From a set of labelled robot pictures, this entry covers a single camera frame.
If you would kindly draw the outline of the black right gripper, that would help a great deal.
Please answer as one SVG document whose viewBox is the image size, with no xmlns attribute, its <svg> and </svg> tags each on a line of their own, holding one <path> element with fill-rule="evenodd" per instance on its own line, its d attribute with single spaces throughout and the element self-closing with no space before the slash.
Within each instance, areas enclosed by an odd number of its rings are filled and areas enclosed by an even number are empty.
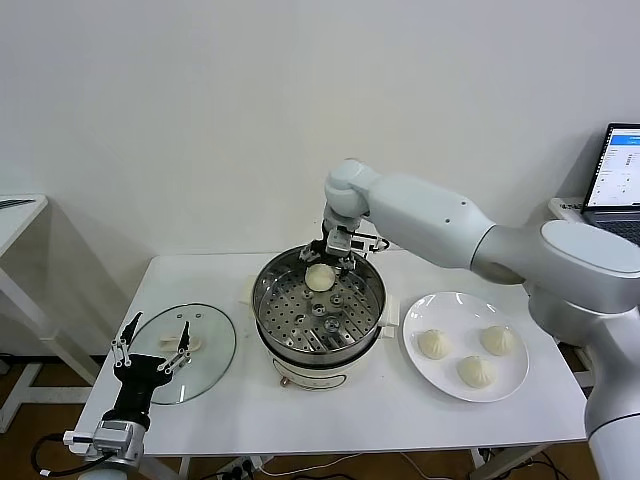
<svg viewBox="0 0 640 480">
<path fill-rule="evenodd" d="M 339 256 L 328 253 L 326 243 L 322 240 L 314 240 L 312 243 L 304 246 L 300 250 L 298 259 L 305 265 L 326 264 L 329 266 L 338 266 L 341 275 L 347 275 L 357 268 L 357 256 L 355 254 Z"/>
</svg>

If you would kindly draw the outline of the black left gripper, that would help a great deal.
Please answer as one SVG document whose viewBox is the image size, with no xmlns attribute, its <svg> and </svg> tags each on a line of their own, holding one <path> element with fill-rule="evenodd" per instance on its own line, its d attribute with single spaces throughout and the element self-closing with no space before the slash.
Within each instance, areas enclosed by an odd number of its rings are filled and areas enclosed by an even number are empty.
<svg viewBox="0 0 640 480">
<path fill-rule="evenodd" d="M 129 354 L 142 311 L 111 341 L 114 357 L 114 374 L 121 382 L 121 388 L 112 408 L 112 419 L 149 425 L 149 411 L 156 388 L 171 381 L 171 374 L 190 356 L 189 326 L 186 321 L 179 338 L 175 354 L 168 360 L 163 357 Z"/>
</svg>

